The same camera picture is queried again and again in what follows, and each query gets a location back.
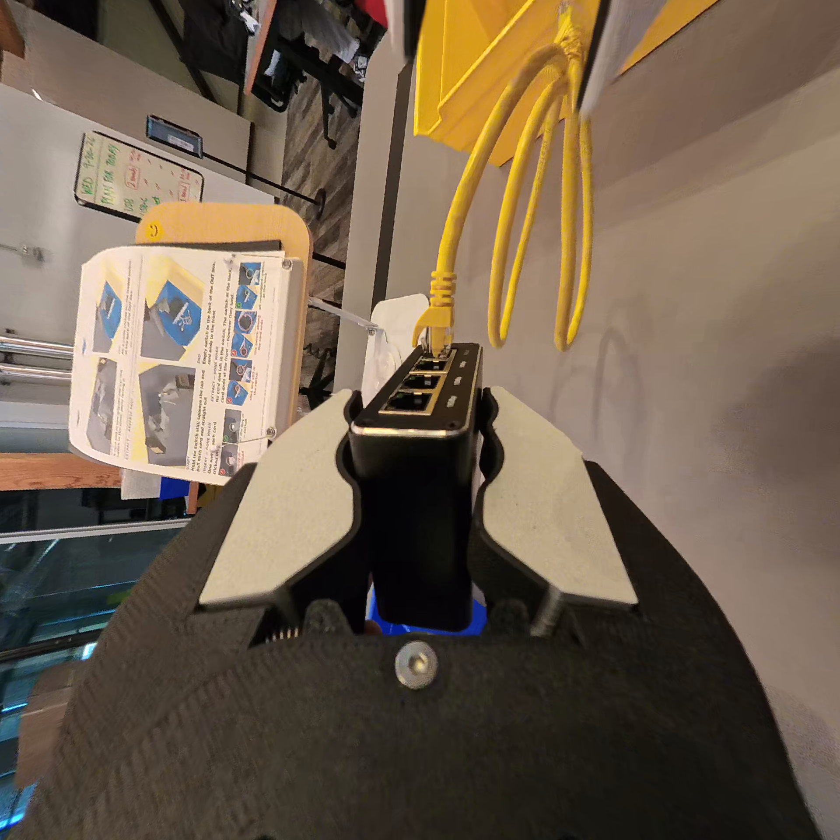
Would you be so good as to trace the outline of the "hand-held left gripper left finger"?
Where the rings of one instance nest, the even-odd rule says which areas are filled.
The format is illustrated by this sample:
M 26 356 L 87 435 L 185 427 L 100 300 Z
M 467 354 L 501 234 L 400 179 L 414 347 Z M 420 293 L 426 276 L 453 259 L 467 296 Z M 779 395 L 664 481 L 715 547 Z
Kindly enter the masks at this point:
M 365 604 L 361 491 L 350 463 L 350 424 L 362 405 L 360 392 L 336 392 L 261 456 L 199 606 Z

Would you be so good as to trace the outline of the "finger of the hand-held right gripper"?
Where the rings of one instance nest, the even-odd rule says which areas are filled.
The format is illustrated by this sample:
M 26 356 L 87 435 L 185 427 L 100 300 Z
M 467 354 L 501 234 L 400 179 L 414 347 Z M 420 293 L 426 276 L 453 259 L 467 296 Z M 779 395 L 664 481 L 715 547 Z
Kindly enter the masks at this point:
M 576 100 L 580 113 L 594 110 L 604 88 L 620 69 L 626 57 L 627 32 L 634 26 L 635 8 L 635 1 L 601 1 L 597 4 L 581 91 Z
M 405 60 L 417 56 L 427 1 L 384 1 L 393 50 Z

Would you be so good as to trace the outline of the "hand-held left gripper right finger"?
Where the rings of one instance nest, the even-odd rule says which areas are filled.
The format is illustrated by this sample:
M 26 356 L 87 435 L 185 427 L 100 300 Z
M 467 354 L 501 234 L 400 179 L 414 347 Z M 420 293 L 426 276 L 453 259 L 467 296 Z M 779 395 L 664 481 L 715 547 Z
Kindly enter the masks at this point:
M 573 602 L 634 607 L 637 594 L 582 452 L 505 388 L 486 395 L 484 443 L 498 444 L 500 455 L 481 468 L 476 515 L 491 547 Z

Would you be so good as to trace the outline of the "yellow plastic bin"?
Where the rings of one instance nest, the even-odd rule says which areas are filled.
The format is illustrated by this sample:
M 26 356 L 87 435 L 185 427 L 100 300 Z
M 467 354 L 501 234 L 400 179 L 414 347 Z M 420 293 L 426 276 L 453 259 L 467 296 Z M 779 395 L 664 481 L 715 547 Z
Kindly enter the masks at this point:
M 506 85 L 550 45 L 569 11 L 586 58 L 596 1 L 427 2 L 416 54 L 414 134 L 468 153 Z M 616 76 L 705 13 L 713 1 L 635 1 Z

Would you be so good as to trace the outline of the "black network switch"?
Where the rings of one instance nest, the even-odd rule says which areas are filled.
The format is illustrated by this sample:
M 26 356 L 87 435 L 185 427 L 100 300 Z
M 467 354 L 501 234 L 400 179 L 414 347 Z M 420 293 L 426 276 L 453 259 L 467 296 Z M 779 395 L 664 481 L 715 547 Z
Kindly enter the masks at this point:
M 473 613 L 467 548 L 483 352 L 418 346 L 350 423 L 377 610 L 391 624 L 460 633 Z

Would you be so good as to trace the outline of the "wooden office table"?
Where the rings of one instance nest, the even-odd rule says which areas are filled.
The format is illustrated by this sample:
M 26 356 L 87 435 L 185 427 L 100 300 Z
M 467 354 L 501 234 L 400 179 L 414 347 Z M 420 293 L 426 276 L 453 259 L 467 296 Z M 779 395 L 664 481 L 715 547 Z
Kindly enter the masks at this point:
M 330 135 L 334 105 L 351 119 L 361 110 L 373 48 L 384 29 L 353 2 L 258 2 L 252 15 L 246 89 L 269 109 L 286 112 L 307 81 L 320 91 L 322 136 Z

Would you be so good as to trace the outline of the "printed instruction sheet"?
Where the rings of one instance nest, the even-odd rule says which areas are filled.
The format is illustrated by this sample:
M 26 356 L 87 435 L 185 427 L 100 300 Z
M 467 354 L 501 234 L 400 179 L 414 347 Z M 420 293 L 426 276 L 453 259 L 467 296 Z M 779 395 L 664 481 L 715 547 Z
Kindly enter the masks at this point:
M 307 271 L 281 249 L 135 245 L 81 268 L 72 450 L 222 486 L 295 421 Z

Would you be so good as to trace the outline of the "clear stand rod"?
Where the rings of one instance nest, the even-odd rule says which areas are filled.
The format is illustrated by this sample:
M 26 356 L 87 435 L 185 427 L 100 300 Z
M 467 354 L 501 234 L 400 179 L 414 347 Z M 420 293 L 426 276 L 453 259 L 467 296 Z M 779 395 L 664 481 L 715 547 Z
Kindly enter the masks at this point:
M 380 327 L 373 321 L 358 316 L 349 310 L 343 309 L 333 303 L 314 296 L 310 296 L 308 298 L 308 306 L 310 308 L 320 310 L 321 312 L 326 312 L 341 320 L 351 322 L 352 324 L 364 329 L 369 334 L 375 335 L 380 329 Z

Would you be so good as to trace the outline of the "wooden ceiling beam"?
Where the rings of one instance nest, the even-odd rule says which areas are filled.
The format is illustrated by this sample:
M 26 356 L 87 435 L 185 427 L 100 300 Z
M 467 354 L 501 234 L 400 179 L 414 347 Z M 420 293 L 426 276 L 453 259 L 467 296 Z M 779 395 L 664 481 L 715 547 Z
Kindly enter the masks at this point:
M 74 455 L 1 454 L 1 491 L 119 488 L 118 467 Z

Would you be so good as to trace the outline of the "large glass window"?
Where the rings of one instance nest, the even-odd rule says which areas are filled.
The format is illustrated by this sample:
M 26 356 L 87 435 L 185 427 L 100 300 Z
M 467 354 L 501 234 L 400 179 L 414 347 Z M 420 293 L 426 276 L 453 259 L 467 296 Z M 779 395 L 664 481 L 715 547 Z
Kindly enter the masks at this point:
M 2 834 L 23 820 L 99 636 L 180 530 L 2 541 Z

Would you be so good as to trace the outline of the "small blue sign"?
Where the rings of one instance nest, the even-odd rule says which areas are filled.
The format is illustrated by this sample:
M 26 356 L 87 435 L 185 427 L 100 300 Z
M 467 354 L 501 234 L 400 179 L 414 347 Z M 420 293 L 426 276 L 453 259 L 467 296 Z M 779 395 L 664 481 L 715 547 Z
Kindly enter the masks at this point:
M 146 118 L 145 134 L 148 140 L 185 152 L 197 159 L 204 157 L 203 138 L 200 134 L 153 114 Z

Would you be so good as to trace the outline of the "whiteboard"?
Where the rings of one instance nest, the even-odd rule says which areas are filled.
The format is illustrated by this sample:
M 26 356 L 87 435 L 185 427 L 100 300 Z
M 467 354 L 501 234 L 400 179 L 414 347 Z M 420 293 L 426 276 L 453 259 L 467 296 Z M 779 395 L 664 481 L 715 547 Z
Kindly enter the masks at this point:
M 177 161 L 98 131 L 82 135 L 73 196 L 80 206 L 139 222 L 165 203 L 200 203 L 205 179 Z

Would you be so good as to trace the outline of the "silver ventilation duct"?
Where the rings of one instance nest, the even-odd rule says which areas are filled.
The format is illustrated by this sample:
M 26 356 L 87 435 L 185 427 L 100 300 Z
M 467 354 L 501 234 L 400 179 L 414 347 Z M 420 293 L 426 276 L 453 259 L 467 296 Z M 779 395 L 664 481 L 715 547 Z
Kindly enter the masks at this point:
M 73 348 L 70 344 L 1 336 L 1 383 L 23 382 L 69 386 Z

